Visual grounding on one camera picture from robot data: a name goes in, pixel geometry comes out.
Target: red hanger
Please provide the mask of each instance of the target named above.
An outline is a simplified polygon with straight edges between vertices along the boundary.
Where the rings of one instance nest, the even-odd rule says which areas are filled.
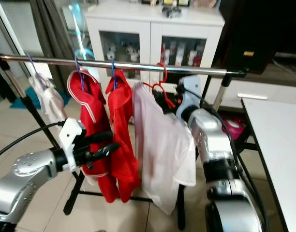
[[[157,65],[160,65],[160,66],[162,66],[162,67],[164,68],[164,72],[165,72],[164,80],[159,81],[159,83],[155,83],[155,84],[153,84],[152,86],[149,85],[149,84],[147,84],[147,83],[144,83],[144,85],[149,86],[150,88],[152,88],[152,90],[153,90],[156,86],[159,86],[159,87],[162,89],[163,93],[164,93],[164,98],[165,98],[165,101],[167,102],[168,108],[170,108],[170,109],[175,108],[175,105],[172,103],[171,100],[169,100],[169,98],[167,97],[167,94],[166,94],[164,88],[161,86],[161,83],[165,83],[166,80],[167,80],[167,70],[166,70],[166,66],[165,66],[163,63],[161,63],[161,62],[157,63]]]

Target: white cloth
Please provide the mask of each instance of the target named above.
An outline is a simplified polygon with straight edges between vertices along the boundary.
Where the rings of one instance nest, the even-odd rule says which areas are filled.
[[[167,215],[175,209],[179,184],[195,186],[195,146],[186,123],[164,115],[142,83],[133,87],[135,155],[142,189]]]
[[[42,111],[51,123],[64,121],[67,116],[64,111],[62,97],[55,90],[54,85],[48,80],[48,78],[44,77],[42,74],[39,74],[39,76],[44,85],[47,86],[46,89],[43,89],[36,75],[29,77],[29,82],[40,101]]]

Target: white stripe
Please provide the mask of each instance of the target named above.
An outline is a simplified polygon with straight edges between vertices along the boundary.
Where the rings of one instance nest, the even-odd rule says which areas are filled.
[[[90,115],[90,117],[91,117],[93,123],[96,123],[96,120],[95,120],[94,114],[93,114],[93,112],[92,112],[90,106],[88,105],[88,103],[83,102],[83,101],[80,101],[80,100],[74,95],[74,93],[73,93],[72,90],[71,90],[71,86],[70,86],[70,84],[71,84],[71,83],[70,83],[70,82],[71,82],[71,77],[72,77],[72,75],[73,75],[75,72],[76,72],[76,71],[72,72],[72,73],[69,75],[68,79],[67,79],[67,89],[68,89],[68,91],[70,92],[71,96],[72,96],[72,97],[73,97],[73,98],[74,98],[79,104],[85,106],[85,108],[87,109],[87,111],[88,111],[88,113],[89,113],[89,115]],[[81,72],[81,73],[90,76],[90,77],[92,78],[93,82],[96,83],[96,80],[95,80],[95,78],[94,78],[92,75],[89,75],[89,74],[84,73],[84,72]]]
[[[109,173],[109,171],[103,173],[103,174],[99,174],[99,175],[89,175],[89,174],[86,174],[86,176],[89,176],[89,177],[103,177],[103,176],[106,176],[107,174]]]

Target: red shirt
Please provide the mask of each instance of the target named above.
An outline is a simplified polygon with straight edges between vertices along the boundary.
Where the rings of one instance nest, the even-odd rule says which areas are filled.
[[[98,82],[88,71],[82,71],[85,78],[85,91],[82,91],[80,76],[77,71],[70,74],[67,81],[67,88],[71,96],[82,105],[80,120],[87,129],[86,136],[102,131],[111,131],[104,105],[106,101],[102,95]],[[91,151],[97,151],[108,144],[109,141],[100,144],[91,144]],[[87,176],[95,177],[100,190],[107,202],[111,203],[119,197],[116,186],[116,179],[110,173],[111,157],[106,157],[93,162],[93,168],[88,170],[83,165],[83,171]]]
[[[115,77],[117,89],[113,89],[113,78],[106,89],[106,94],[111,92],[108,106],[110,121],[114,124],[114,141],[120,143],[120,149],[111,156],[111,173],[118,179],[121,200],[127,202],[132,191],[140,186],[141,180],[138,174],[139,162],[133,154],[128,130],[128,121],[133,115],[132,90],[121,70],[115,72]]]

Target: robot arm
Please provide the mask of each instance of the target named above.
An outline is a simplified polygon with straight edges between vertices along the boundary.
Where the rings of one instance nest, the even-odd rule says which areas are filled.
[[[185,89],[199,91],[198,76],[182,78]],[[188,123],[203,164],[207,183],[206,226],[208,232],[261,232],[261,222],[250,193],[239,178],[228,136],[221,122],[205,109],[199,99],[184,91],[177,117]]]
[[[91,143],[112,139],[112,132],[85,137],[80,121],[68,118],[60,132],[62,148],[26,154],[16,160],[11,171],[0,180],[0,232],[14,231],[35,192],[58,172],[71,172],[83,164],[109,156],[119,148],[113,143],[90,152]]]

